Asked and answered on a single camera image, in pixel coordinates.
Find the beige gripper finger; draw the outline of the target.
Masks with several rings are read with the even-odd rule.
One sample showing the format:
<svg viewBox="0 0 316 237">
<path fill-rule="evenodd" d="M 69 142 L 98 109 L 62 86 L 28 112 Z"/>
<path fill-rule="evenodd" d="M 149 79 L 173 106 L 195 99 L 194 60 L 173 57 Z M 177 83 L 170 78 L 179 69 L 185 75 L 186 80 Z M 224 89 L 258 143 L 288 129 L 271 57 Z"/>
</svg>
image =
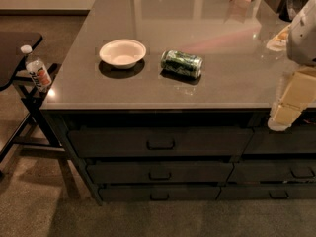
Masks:
<svg viewBox="0 0 316 237">
<path fill-rule="evenodd" d="M 316 100 L 316 69 L 300 66 L 292 73 L 285 73 L 276 90 L 268 128 L 285 131 L 299 118 L 301 113 Z"/>
</svg>

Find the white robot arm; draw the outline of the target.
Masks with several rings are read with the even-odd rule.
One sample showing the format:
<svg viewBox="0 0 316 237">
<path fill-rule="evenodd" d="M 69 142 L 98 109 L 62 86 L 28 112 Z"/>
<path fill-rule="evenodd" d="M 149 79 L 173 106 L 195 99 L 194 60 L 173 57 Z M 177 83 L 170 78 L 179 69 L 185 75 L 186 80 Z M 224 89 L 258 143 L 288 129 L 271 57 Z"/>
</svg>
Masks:
<svg viewBox="0 0 316 237">
<path fill-rule="evenodd" d="M 285 131 L 316 100 L 316 0 L 309 0 L 281 32 L 287 34 L 287 57 L 298 64 L 284 73 L 276 89 L 268 128 Z"/>
</svg>

